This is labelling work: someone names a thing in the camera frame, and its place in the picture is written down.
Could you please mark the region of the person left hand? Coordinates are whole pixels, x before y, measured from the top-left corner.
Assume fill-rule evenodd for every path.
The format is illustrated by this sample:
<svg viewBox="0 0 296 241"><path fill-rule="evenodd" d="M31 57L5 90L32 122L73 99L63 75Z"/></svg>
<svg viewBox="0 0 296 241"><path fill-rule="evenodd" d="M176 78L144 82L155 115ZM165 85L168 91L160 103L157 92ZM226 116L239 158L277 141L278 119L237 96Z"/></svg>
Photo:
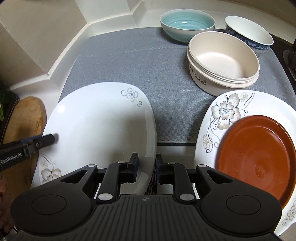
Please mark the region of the person left hand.
<svg viewBox="0 0 296 241"><path fill-rule="evenodd" d="M5 232L10 232L14 227L14 222L11 218L11 197L8 191L6 181L1 179L1 229Z"/></svg>

